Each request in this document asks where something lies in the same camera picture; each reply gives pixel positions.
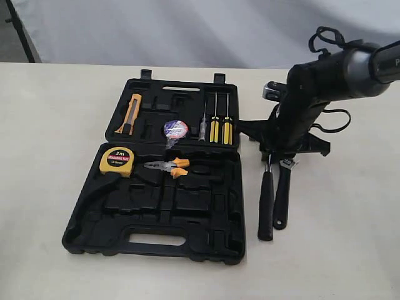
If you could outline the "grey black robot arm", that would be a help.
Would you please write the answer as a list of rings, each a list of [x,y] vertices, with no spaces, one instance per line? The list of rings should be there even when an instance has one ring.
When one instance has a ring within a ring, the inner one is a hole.
[[[327,156],[331,145],[309,131],[331,102],[373,98],[399,80],[399,42],[384,47],[353,41],[340,52],[297,64],[286,83],[270,81],[263,98],[277,104],[267,120],[238,121],[236,130],[259,143],[263,156],[293,158],[300,153]]]

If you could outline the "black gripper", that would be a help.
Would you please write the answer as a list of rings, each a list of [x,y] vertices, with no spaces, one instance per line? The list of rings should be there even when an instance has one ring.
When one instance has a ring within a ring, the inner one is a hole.
[[[237,131],[259,143],[261,161],[280,161],[299,153],[327,156],[331,144],[309,131],[329,104],[316,97],[287,94],[272,110],[267,120],[237,122]]]

